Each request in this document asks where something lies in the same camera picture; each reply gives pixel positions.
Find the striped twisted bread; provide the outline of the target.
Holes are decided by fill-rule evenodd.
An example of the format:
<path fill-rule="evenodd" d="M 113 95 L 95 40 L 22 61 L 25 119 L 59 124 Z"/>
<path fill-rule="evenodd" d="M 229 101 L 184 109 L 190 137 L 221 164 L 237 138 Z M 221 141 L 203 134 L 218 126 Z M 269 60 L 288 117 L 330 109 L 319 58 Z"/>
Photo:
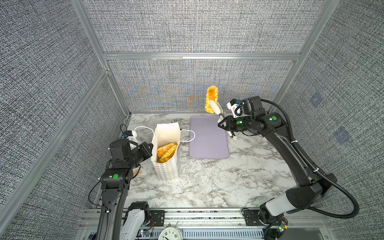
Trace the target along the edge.
<path fill-rule="evenodd" d="M 159 157 L 158 163 L 163 164 L 163 163 L 166 163 L 168 160 L 170 160 L 174 156 L 177 150 L 177 147 L 178 147 L 177 143 L 170 143 L 158 148 L 157 150 L 158 157 Z"/>

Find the white patterned paper bag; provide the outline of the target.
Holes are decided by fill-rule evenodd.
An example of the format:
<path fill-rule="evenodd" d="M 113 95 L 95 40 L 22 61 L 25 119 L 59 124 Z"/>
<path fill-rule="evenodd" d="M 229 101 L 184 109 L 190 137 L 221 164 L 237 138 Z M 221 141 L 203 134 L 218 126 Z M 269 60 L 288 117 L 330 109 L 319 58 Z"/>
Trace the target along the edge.
<path fill-rule="evenodd" d="M 178 122 L 158 124 L 154 130 L 146 126 L 135 128 L 135 130 L 138 129 L 147 129 L 153 133 L 151 161 L 159 180 L 170 181 L 177 179 L 179 177 L 178 156 L 180 145 L 194 141 L 195 132 L 181 129 Z"/>

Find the long glazed bread stick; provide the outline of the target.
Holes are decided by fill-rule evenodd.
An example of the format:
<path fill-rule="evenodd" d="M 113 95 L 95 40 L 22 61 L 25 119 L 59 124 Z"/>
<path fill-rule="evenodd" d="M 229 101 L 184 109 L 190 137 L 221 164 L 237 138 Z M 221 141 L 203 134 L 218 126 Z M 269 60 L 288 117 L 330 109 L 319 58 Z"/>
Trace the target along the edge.
<path fill-rule="evenodd" d="M 205 103 L 205 111 L 210 114 L 214 114 L 212 107 L 210 106 L 210 101 L 218 102 L 219 98 L 219 89 L 216 86 L 210 86 L 207 89 L 206 93 L 206 103 Z"/>

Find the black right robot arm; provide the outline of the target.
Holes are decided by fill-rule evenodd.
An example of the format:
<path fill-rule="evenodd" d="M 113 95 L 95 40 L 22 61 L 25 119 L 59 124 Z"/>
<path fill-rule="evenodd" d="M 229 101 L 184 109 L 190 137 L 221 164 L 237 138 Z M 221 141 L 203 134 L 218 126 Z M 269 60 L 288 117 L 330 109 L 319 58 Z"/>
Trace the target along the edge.
<path fill-rule="evenodd" d="M 291 121 L 286 112 L 278 104 L 269 102 L 281 112 L 267 113 L 263 103 L 265 100 L 260 97 L 236 101 L 236 104 L 242 108 L 243 115 L 234 118 L 224 116 L 222 108 L 214 100 L 208 101 L 213 112 L 220 117 L 219 128 L 229 132 L 232 138 L 235 137 L 236 132 L 245 131 L 266 138 L 287 163 L 296 181 L 295 187 L 260 206 L 260 221 L 264 225 L 274 224 L 284 213 L 305 209 L 336 219 L 350 219 L 357 216 L 360 210 L 357 200 L 337 183 L 337 178 L 333 174 L 326 174 L 308 156 L 294 138 Z M 353 210 L 350 213 L 334 214 L 312 206 L 332 187 L 338 189 L 351 201 Z"/>

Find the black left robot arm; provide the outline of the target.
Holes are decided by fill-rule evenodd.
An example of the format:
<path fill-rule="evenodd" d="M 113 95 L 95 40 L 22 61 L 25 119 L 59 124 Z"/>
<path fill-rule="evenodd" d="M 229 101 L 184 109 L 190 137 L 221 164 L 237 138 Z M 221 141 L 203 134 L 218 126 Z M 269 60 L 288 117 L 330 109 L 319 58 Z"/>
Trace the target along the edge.
<path fill-rule="evenodd" d="M 134 168 L 152 157 L 154 145 L 119 139 L 110 144 L 111 159 L 100 178 L 102 208 L 97 240 L 135 240 L 142 226 L 154 225 L 148 202 L 134 202 L 124 214 L 124 205 Z"/>

